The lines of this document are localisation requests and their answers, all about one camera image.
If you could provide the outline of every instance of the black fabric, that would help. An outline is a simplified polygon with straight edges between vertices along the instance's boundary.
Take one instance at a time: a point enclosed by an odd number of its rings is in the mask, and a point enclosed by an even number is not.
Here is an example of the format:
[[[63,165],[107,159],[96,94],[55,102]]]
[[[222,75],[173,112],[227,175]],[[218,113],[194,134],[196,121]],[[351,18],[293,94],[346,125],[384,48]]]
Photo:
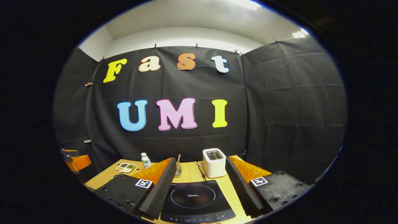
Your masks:
[[[90,139],[85,122],[88,87],[84,85],[91,82],[97,65],[94,59],[76,48],[65,63],[54,92],[53,123],[60,147],[56,150],[78,150],[81,155],[89,155],[93,162],[79,174],[80,179],[91,179],[101,171],[90,144],[84,143]]]
[[[312,38],[292,38],[242,57],[248,102],[245,161],[307,184],[343,142],[347,102],[333,60]]]
[[[189,71],[177,68],[178,56],[194,53],[196,67]],[[160,69],[139,72],[141,60],[148,56],[160,58]],[[211,57],[221,55],[227,60],[228,73],[220,73]],[[103,83],[108,64],[127,59],[121,66],[115,80]],[[95,72],[93,85],[88,93],[88,115],[86,121],[91,137],[96,163],[102,169],[108,168],[117,160],[141,160],[146,152],[153,162],[176,157],[181,154],[181,162],[201,161],[202,151],[219,148],[226,155],[243,157],[246,145],[247,103],[242,61],[239,55],[229,51],[195,47],[159,47],[141,49],[106,58],[100,62]],[[195,98],[194,115],[198,126],[194,129],[158,130],[160,125],[159,107],[156,101],[170,99],[175,109],[184,98]],[[212,126],[215,108],[212,101],[224,99],[224,128]],[[136,100],[147,100],[145,106],[146,125],[143,129],[130,132],[120,124],[120,102],[130,102],[130,121],[137,122]]]

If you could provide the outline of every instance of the pink letter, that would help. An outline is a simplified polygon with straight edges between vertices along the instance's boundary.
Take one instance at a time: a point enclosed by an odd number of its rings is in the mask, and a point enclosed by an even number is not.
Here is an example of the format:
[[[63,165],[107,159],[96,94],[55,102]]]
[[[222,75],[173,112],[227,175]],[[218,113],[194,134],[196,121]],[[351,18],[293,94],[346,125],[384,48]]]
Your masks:
[[[170,100],[158,100],[156,102],[156,105],[159,106],[160,110],[160,125],[158,129],[160,131],[170,130],[171,126],[168,124],[167,118],[169,118],[175,129],[178,128],[181,118],[183,120],[181,128],[196,128],[198,124],[195,122],[195,117],[193,116],[193,104],[195,102],[196,100],[194,98],[185,98],[181,101],[181,104],[176,111]]]

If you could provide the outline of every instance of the white ceiling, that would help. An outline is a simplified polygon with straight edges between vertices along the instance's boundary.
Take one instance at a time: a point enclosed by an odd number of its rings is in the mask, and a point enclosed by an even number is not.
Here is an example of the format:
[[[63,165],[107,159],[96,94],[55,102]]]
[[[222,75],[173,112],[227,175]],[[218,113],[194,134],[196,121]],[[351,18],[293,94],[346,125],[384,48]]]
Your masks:
[[[154,0],[106,24],[114,40],[165,27],[218,29],[262,44],[292,38],[300,27],[266,7],[251,10],[227,0]]]

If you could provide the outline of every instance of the ceiling light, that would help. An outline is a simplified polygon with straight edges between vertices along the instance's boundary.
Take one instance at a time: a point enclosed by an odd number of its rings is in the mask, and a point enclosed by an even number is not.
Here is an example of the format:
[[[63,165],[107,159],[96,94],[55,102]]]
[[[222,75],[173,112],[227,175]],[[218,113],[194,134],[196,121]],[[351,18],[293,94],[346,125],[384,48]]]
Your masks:
[[[304,35],[308,35],[308,32],[305,29],[303,29],[303,28],[301,28],[300,32],[302,32]]]
[[[227,0],[227,1],[249,8],[251,10],[256,10],[261,7],[261,5],[250,0]]]
[[[305,35],[302,32],[297,32],[297,33],[292,33],[293,37],[298,38],[298,37],[305,37]]]

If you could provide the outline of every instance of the blue letter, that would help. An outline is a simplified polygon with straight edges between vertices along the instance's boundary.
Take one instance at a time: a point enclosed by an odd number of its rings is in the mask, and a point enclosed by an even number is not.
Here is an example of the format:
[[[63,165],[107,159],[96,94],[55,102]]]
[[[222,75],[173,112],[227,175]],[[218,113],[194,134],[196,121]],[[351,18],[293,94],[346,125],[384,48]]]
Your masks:
[[[227,73],[229,71],[228,68],[224,67],[224,63],[226,63],[226,59],[223,59],[220,55],[212,57],[211,60],[216,63],[216,69],[219,72]]]
[[[146,123],[145,117],[145,105],[148,103],[146,100],[137,100],[134,105],[138,108],[138,122],[131,123],[129,117],[129,108],[131,106],[130,102],[121,102],[117,104],[119,109],[120,124],[127,131],[135,132],[141,130]]]

